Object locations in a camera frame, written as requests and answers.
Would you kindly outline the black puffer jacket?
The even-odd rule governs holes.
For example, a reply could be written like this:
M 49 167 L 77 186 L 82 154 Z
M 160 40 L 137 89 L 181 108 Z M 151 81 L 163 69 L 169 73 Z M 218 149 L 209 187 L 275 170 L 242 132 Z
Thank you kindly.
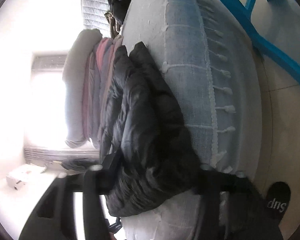
M 144 43 L 120 46 L 101 126 L 101 157 L 121 153 L 109 213 L 153 210 L 193 187 L 200 161 L 179 104 Z

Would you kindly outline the dark clothes pile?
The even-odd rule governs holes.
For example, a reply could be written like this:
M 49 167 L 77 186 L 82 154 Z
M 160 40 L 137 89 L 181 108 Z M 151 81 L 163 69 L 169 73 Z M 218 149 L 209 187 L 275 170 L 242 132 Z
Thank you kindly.
M 104 14 L 109 25 L 111 38 L 119 35 L 131 0 L 108 0 L 109 10 Z

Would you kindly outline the black slipper white lettering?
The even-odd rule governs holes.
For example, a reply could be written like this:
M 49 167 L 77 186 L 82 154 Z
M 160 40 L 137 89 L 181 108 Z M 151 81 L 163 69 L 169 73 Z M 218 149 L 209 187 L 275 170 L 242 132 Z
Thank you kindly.
M 287 183 L 283 181 L 273 183 L 265 198 L 269 217 L 280 223 L 287 211 L 290 198 L 291 190 Z

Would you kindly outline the grey pillow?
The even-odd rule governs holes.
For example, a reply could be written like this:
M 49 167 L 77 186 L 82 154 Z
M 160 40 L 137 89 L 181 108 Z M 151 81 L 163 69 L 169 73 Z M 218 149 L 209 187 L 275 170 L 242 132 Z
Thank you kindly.
M 68 128 L 66 144 L 79 148 L 87 141 L 83 132 L 83 93 L 87 59 L 94 45 L 102 39 L 98 29 L 84 29 L 69 50 L 63 68 L 62 79 L 65 84 L 65 120 Z

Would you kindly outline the folded pink grey blankets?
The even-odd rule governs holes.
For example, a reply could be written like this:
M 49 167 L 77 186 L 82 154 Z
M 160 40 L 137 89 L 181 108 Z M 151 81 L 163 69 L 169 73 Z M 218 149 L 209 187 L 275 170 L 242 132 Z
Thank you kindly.
M 83 86 L 82 118 L 84 139 L 95 149 L 100 148 L 100 127 L 102 108 L 109 89 L 115 51 L 122 44 L 123 37 L 103 38 L 94 45 L 85 65 Z

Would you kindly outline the grey quilted headboard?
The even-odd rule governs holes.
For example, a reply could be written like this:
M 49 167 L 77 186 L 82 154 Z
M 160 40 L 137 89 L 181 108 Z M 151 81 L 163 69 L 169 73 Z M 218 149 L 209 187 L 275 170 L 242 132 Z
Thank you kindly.
M 103 37 L 110 37 L 110 25 L 105 17 L 109 11 L 108 0 L 81 0 L 85 29 L 98 29 Z

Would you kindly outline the white wall air conditioner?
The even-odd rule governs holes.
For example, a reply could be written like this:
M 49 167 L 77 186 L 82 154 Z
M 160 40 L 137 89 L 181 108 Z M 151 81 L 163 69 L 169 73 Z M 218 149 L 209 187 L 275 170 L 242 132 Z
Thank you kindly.
M 27 182 L 45 171 L 46 166 L 23 164 L 6 175 L 6 182 L 12 189 L 20 190 Z

